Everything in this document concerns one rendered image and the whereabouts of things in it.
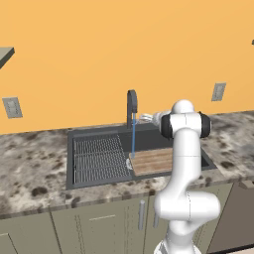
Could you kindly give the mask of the dark grey sink basin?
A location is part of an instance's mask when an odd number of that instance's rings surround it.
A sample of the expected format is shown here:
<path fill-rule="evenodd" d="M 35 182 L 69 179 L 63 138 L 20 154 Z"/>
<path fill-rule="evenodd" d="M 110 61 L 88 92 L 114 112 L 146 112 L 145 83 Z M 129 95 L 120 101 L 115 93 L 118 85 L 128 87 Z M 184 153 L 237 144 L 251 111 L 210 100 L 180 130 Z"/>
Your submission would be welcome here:
<path fill-rule="evenodd" d="M 72 130 L 67 133 L 66 189 L 140 181 L 169 176 L 170 172 L 137 176 L 127 159 L 131 155 L 132 130 L 126 125 Z M 151 123 L 135 126 L 135 158 L 138 152 L 172 148 Z"/>

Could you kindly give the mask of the grey-brown dishwasher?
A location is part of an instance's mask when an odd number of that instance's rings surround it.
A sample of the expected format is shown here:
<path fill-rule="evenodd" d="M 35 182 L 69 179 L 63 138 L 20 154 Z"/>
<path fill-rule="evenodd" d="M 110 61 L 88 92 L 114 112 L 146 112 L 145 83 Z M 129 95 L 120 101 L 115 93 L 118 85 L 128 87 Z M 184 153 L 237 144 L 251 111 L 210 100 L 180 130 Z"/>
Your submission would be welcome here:
<path fill-rule="evenodd" d="M 207 253 L 226 253 L 254 246 L 254 190 L 235 183 Z"/>

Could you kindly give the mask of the beige cabinet drawer unit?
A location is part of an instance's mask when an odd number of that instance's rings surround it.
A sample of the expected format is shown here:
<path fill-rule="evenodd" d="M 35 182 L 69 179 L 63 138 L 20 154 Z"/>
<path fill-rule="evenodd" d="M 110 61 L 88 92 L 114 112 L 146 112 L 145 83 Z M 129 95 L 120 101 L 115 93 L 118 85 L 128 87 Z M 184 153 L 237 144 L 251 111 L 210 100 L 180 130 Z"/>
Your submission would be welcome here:
<path fill-rule="evenodd" d="M 0 220 L 18 254 L 62 254 L 48 212 Z"/>

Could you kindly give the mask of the wooden cutting board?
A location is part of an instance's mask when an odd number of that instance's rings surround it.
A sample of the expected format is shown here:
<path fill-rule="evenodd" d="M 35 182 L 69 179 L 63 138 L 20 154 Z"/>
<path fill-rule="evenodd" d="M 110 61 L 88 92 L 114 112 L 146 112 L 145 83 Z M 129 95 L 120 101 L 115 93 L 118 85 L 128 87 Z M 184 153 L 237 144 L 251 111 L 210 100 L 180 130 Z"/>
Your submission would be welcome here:
<path fill-rule="evenodd" d="M 139 176 L 167 173 L 173 167 L 173 149 L 140 151 L 129 157 L 134 174 Z"/>

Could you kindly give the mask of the blue water stream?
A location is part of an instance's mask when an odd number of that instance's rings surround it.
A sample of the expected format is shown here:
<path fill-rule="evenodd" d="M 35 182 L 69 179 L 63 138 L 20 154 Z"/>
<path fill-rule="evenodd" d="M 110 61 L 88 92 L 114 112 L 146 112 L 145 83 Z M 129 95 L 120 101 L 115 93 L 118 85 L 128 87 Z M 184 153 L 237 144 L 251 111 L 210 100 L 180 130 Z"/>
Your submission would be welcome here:
<path fill-rule="evenodd" d="M 132 113 L 132 147 L 131 159 L 135 158 L 135 126 L 136 126 L 136 113 Z"/>

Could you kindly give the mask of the grey sink drying rack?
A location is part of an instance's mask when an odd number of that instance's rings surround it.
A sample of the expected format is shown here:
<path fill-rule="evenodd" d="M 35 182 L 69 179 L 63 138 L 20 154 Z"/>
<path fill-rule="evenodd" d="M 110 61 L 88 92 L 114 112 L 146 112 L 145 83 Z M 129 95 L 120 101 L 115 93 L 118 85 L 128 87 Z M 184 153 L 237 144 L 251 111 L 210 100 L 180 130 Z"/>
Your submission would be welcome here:
<path fill-rule="evenodd" d="M 92 187 L 132 179 L 117 133 L 77 135 L 73 138 L 73 183 Z"/>

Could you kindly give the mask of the grey wall outlet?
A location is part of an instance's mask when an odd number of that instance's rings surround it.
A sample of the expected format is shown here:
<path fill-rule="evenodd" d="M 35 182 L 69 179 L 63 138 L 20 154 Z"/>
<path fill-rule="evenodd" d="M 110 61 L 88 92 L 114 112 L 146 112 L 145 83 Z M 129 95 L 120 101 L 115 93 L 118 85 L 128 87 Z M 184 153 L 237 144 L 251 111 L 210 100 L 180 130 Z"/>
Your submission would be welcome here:
<path fill-rule="evenodd" d="M 9 119 L 23 117 L 19 99 L 17 97 L 3 97 L 2 101 Z"/>
<path fill-rule="evenodd" d="M 226 87 L 226 83 L 225 82 L 216 83 L 214 85 L 214 89 L 213 89 L 211 100 L 212 101 L 221 101 L 222 98 L 223 98 L 225 87 Z"/>

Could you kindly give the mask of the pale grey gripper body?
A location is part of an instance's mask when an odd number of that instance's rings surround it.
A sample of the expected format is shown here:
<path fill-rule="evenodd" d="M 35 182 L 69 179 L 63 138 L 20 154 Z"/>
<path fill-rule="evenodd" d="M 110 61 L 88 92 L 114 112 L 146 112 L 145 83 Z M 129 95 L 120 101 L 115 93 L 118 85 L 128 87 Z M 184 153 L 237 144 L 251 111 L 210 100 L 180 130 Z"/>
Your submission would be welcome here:
<path fill-rule="evenodd" d="M 144 113 L 139 116 L 139 120 L 152 123 L 154 120 L 154 117 L 151 114 Z"/>

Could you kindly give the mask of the dark grey sink faucet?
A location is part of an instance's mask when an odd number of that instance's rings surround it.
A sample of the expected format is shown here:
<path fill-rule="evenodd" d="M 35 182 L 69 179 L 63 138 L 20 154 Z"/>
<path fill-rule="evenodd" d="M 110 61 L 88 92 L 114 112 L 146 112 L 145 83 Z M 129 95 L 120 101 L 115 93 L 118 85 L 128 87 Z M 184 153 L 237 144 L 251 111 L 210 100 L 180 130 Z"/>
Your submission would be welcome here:
<path fill-rule="evenodd" d="M 127 128 L 132 127 L 132 116 L 138 112 L 137 93 L 134 89 L 127 91 Z"/>

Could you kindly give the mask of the grey wall shelf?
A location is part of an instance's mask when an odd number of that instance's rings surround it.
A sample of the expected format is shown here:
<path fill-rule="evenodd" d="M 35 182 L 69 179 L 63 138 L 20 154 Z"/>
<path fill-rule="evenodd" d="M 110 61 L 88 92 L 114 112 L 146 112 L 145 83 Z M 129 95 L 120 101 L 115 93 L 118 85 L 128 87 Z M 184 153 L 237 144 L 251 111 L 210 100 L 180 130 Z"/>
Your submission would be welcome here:
<path fill-rule="evenodd" d="M 13 47 L 0 48 L 0 69 L 15 53 Z"/>

